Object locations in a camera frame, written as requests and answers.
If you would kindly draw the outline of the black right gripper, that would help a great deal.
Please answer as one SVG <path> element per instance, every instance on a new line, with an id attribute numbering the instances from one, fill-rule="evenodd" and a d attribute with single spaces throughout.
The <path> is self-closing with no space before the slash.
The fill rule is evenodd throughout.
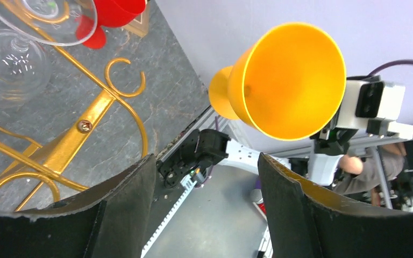
<path id="1" fill-rule="evenodd" d="M 350 140 L 358 132 L 353 128 L 333 128 L 328 123 L 316 134 L 310 136 L 314 141 L 314 153 L 329 156 L 345 155 L 350 147 Z"/>

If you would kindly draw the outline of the red glitter microphone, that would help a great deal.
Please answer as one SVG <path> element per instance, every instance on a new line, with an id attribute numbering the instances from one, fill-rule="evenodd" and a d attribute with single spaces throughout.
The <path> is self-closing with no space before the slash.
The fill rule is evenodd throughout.
<path id="1" fill-rule="evenodd" d="M 262 196 L 261 189 L 253 189 L 250 193 L 250 198 L 253 204 L 259 209 L 259 211 L 263 214 L 266 215 L 266 209 L 265 209 L 265 204 L 264 204 L 264 199 Z"/>

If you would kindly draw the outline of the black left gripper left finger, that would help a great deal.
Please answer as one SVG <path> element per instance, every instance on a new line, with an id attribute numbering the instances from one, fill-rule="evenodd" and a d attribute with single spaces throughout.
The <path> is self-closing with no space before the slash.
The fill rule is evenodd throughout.
<path id="1" fill-rule="evenodd" d="M 140 257 L 155 180 L 150 154 L 44 209 L 0 211 L 0 257 Z"/>

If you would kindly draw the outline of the orange wine glass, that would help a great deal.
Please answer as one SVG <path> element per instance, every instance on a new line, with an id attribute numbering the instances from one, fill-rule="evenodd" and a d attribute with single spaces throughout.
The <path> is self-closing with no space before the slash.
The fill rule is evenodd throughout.
<path id="1" fill-rule="evenodd" d="M 218 71 L 208 95 L 220 116 L 276 140 L 297 141 L 327 125 L 345 89 L 337 43 L 319 27 L 293 22 L 272 28 L 234 65 Z"/>

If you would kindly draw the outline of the red wine glass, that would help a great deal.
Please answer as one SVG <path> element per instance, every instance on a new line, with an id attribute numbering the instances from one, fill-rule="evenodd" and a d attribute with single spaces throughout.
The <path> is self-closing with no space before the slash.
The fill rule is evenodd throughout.
<path id="1" fill-rule="evenodd" d="M 130 23 L 146 9 L 145 0 L 97 0 L 94 1 L 97 19 L 82 15 L 75 31 L 77 39 L 91 35 L 83 45 L 91 49 L 100 49 L 106 44 L 106 35 L 102 27 L 118 28 Z"/>

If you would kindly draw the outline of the seated person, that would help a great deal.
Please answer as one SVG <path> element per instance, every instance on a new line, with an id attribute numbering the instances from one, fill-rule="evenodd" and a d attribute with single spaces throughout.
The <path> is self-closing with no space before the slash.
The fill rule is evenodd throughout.
<path id="1" fill-rule="evenodd" d="M 377 160 L 383 165 L 388 180 L 393 180 L 403 171 L 407 152 L 402 142 L 380 146 L 380 157 L 368 157 L 365 161 L 357 156 L 344 155 L 339 160 L 343 178 L 332 187 L 340 195 L 370 191 L 380 184 Z"/>

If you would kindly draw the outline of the clear wine glass middle right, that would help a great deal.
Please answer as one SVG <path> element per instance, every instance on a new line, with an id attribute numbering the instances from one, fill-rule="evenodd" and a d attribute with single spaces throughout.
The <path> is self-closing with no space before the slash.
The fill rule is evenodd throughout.
<path id="1" fill-rule="evenodd" d="M 42 92 L 52 69 L 43 44 L 75 46 L 97 27 L 93 1 L 0 1 L 0 108 Z"/>

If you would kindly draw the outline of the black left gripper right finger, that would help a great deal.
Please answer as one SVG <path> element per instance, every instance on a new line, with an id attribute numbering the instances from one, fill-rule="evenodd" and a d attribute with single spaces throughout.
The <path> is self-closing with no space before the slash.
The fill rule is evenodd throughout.
<path id="1" fill-rule="evenodd" d="M 264 153 L 258 172 L 274 257 L 413 257 L 413 213 L 338 195 Z"/>

